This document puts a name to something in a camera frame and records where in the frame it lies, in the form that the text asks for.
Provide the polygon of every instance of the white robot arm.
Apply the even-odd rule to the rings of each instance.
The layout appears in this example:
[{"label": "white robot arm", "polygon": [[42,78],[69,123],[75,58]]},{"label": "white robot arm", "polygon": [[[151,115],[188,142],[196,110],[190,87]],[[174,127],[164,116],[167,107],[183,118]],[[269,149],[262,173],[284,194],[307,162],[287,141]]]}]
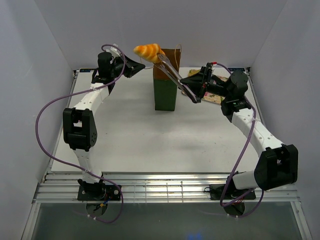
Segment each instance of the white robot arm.
[{"label": "white robot arm", "polygon": [[223,115],[250,139],[257,152],[259,161],[253,171],[231,176],[231,184],[227,186],[230,196],[240,196],[243,193],[241,190],[258,187],[269,190],[297,181],[298,150],[294,145],[283,144],[255,119],[254,109],[245,97],[248,90],[248,76],[245,73],[235,71],[224,82],[212,75],[212,67],[214,64],[224,68],[225,66],[209,62],[197,74],[182,78],[165,55],[157,55],[161,63],[156,66],[184,91],[193,103],[200,103],[206,92],[224,97],[221,102]]},{"label": "white robot arm", "polygon": [[[145,68],[145,65],[127,56],[123,62],[121,54],[114,47],[100,53],[98,68],[92,74],[90,89],[93,91],[87,93],[73,108],[65,108],[63,111],[64,141],[73,149],[79,165],[97,176],[102,176],[102,172],[92,159],[93,148],[98,138],[94,115],[100,104],[112,92],[115,83],[107,87],[102,86],[118,77],[124,65],[123,75],[127,78]],[[90,193],[95,198],[103,194],[102,181],[87,172],[82,171],[82,179],[78,182],[86,193]]]}]

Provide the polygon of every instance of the croissant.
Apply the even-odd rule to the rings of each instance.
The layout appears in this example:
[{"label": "croissant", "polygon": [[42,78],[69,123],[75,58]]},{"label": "croissant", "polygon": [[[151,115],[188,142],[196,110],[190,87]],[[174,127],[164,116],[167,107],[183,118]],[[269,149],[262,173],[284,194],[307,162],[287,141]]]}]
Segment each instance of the croissant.
[{"label": "croissant", "polygon": [[133,49],[133,52],[137,54],[139,57],[154,64],[161,62],[157,54],[165,55],[164,51],[161,50],[161,47],[157,43],[136,46]]}]

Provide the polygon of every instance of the cable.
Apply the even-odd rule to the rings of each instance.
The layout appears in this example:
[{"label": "cable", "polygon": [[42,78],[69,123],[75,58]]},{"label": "cable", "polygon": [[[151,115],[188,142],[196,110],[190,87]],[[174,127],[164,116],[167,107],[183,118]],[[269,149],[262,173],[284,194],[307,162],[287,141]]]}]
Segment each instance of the cable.
[{"label": "cable", "polygon": [[93,211],[94,211],[94,212],[97,211],[99,208],[101,208],[101,207],[103,207],[104,205],[106,205],[107,202],[109,202],[111,199],[112,199],[112,197],[110,197],[108,200],[105,200],[103,203],[98,204]]},{"label": "cable", "polygon": [[63,160],[61,160],[61,159],[53,156],[51,153],[49,153],[49,152],[45,149],[45,147],[44,147],[43,144],[41,143],[41,140],[40,140],[40,137],[39,137],[39,120],[40,120],[40,117],[41,117],[42,113],[44,112],[44,110],[45,110],[47,107],[49,107],[51,104],[53,104],[53,103],[55,103],[55,102],[57,102],[57,101],[59,101],[59,100],[61,100],[61,99],[65,99],[65,98],[69,98],[69,97],[72,97],[72,96],[76,96],[76,95],[80,95],[80,94],[85,94],[85,93],[89,93],[89,92],[93,92],[93,91],[95,91],[95,90],[99,90],[99,89],[105,88],[105,87],[107,87],[107,86],[109,86],[109,85],[111,85],[111,84],[114,84],[114,83],[115,83],[117,80],[119,80],[119,78],[122,76],[122,74],[123,74],[124,71],[125,71],[125,67],[126,67],[126,64],[125,64],[125,63],[126,63],[125,54],[122,52],[122,50],[121,50],[120,48],[118,48],[117,46],[114,46],[114,45],[112,45],[112,44],[104,44],[104,45],[101,46],[102,51],[105,52],[104,47],[114,47],[114,48],[118,49],[119,52],[122,54],[122,59],[123,59],[123,63],[124,63],[124,64],[123,64],[123,67],[122,67],[122,70],[121,70],[120,75],[119,75],[117,78],[115,78],[112,82],[109,82],[109,83],[107,83],[107,84],[105,84],[105,85],[99,86],[99,87],[97,87],[97,88],[95,88],[95,89],[92,89],[92,88],[91,88],[91,89],[88,89],[88,90],[85,90],[85,91],[79,91],[79,92],[71,93],[71,94],[68,94],[68,95],[65,95],[65,96],[58,97],[58,98],[56,98],[56,99],[48,102],[48,103],[40,110],[38,116],[36,117],[36,120],[35,120],[35,137],[36,137],[36,141],[37,141],[37,143],[39,144],[41,150],[42,150],[47,156],[49,156],[50,158],[58,161],[59,163],[66,164],[66,165],[75,167],[75,168],[77,168],[77,169],[80,169],[80,170],[88,173],[89,175],[97,178],[97,179],[106,181],[106,182],[114,185],[114,186],[117,188],[117,190],[119,191],[119,193],[120,193],[120,195],[121,195],[121,208],[120,208],[120,211],[119,211],[118,215],[117,215],[113,220],[110,220],[110,221],[106,221],[106,220],[103,220],[103,219],[97,219],[97,220],[99,220],[99,221],[101,221],[101,222],[110,224],[110,223],[115,222],[115,221],[120,217],[120,215],[121,215],[121,213],[122,213],[122,210],[123,210],[123,207],[124,207],[124,196],[123,196],[123,193],[122,193],[122,191],[121,191],[121,188],[120,188],[115,182],[113,182],[113,181],[111,181],[111,180],[109,180],[109,179],[106,179],[106,178],[104,178],[104,177],[95,175],[94,173],[88,171],[87,169],[85,169],[85,168],[82,167],[82,166],[79,166],[79,165],[76,165],[76,164],[73,164],[73,163],[70,163],[70,162],[67,162],[67,161],[63,161]]},{"label": "cable", "polygon": [[154,66],[150,66],[150,67],[145,67],[144,69],[146,70],[146,69],[153,69],[153,68],[154,68]]},{"label": "cable", "polygon": [[[244,217],[247,217],[249,216],[250,214],[252,214],[261,204],[261,201],[262,199],[264,198],[264,194],[265,192],[262,190],[261,192],[261,197],[258,201],[258,203],[254,206],[254,208],[252,208],[249,212],[243,214],[243,215],[230,215],[230,214],[227,214],[227,216],[230,216],[232,218],[244,218]],[[215,212],[206,212],[206,211],[200,211],[201,213],[203,214],[207,214],[207,215],[214,215],[214,216],[226,216],[225,214],[222,214],[222,213],[215,213]]]},{"label": "cable", "polygon": [[[225,65],[223,65],[223,64],[221,64],[221,63],[218,63],[218,62],[213,62],[212,64],[216,64],[216,65],[218,65],[218,66],[221,66],[221,67],[223,67],[224,69],[226,69],[229,74],[232,74],[231,71],[230,71]],[[236,169],[237,169],[237,167],[238,167],[238,165],[239,165],[239,163],[240,163],[243,155],[245,154],[245,151],[246,151],[246,149],[247,149],[247,147],[248,147],[248,145],[249,145],[249,143],[250,143],[250,140],[251,140],[253,131],[254,131],[254,129],[255,129],[255,123],[256,123],[256,120],[255,120],[255,119],[256,119],[256,116],[257,116],[257,110],[256,110],[255,107],[250,103],[250,101],[247,99],[246,96],[244,96],[244,98],[245,98],[245,100],[248,102],[248,104],[250,105],[250,107],[251,107],[252,110],[253,110],[253,121],[252,121],[252,124],[251,124],[250,132],[249,132],[249,134],[248,134],[247,140],[246,140],[246,142],[245,142],[245,144],[244,144],[244,146],[243,146],[243,149],[242,149],[242,151],[241,151],[241,153],[240,153],[237,161],[235,162],[234,167],[233,167],[233,169],[232,169],[229,177],[227,178],[227,181],[226,181],[225,186],[224,186],[224,188],[223,188],[223,191],[222,191],[222,194],[221,194],[221,198],[220,198],[220,206],[221,206],[221,207],[224,207],[224,208],[227,207],[227,206],[230,206],[231,204],[233,204],[233,203],[235,203],[235,202],[237,202],[237,201],[239,201],[240,199],[244,198],[246,195],[248,195],[250,192],[253,191],[253,189],[249,189],[249,190],[246,191],[244,194],[242,194],[241,196],[239,196],[239,197],[231,200],[230,202],[223,203],[223,200],[224,200],[224,198],[225,198],[226,191],[227,191],[228,186],[229,186],[229,184],[230,184],[230,182],[231,182],[231,179],[232,179],[233,175],[235,174]],[[241,217],[245,217],[245,216],[248,216],[248,215],[250,215],[251,213],[253,213],[253,212],[257,209],[257,207],[260,205],[263,196],[264,196],[264,191],[262,191],[261,198],[260,198],[260,200],[258,201],[258,203],[256,204],[256,206],[255,206],[250,212],[242,215]]]},{"label": "cable", "polygon": [[209,186],[205,187],[204,190],[203,190],[203,192],[204,192],[204,193],[210,193],[210,187],[209,187]]},{"label": "cable", "polygon": [[179,66],[178,66],[178,62],[177,62],[177,54],[176,54],[176,51],[177,51],[177,47],[180,46],[180,59],[181,59],[181,54],[182,54],[182,45],[181,43],[177,44],[174,48],[174,60],[175,60],[175,64],[176,64],[176,68],[179,69]]}]

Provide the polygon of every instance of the white table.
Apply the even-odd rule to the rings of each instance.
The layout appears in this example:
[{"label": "white table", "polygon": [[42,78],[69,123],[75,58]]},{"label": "white table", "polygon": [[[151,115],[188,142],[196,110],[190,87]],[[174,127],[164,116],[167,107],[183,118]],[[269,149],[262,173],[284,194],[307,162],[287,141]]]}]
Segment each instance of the white table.
[{"label": "white table", "polygon": [[[182,67],[186,77],[192,68]],[[155,111],[152,69],[144,69],[132,78],[122,77],[94,119],[98,140],[93,159],[102,172],[123,173],[228,173],[237,160],[246,138],[223,116],[220,105],[202,101],[194,104],[178,90],[173,112]],[[215,74],[228,76],[223,68]],[[80,72],[73,92],[86,90],[91,72]],[[249,86],[247,98],[256,106]],[[70,107],[83,95],[73,96]],[[55,156],[79,164],[74,152],[58,139]],[[238,167],[251,171],[258,162],[249,145]],[[54,173],[78,172],[78,169],[54,162]]]}]

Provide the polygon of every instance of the white wall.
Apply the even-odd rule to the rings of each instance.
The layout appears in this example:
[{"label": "white wall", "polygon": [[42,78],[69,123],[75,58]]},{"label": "white wall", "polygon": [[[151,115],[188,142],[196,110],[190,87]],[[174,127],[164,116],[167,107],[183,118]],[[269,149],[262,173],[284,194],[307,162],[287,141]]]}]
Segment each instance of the white wall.
[{"label": "white wall", "polygon": [[288,0],[252,65],[267,127],[299,150],[298,193],[320,239],[320,1]]},{"label": "white wall", "polygon": [[[36,115],[70,91],[72,71],[33,0],[0,1],[0,32],[0,238],[18,240],[49,160],[36,142]],[[49,150],[65,104],[55,104],[41,119]]]},{"label": "white wall", "polygon": [[286,0],[35,0],[72,69],[95,67],[100,46],[182,44],[182,66],[251,66]]}]

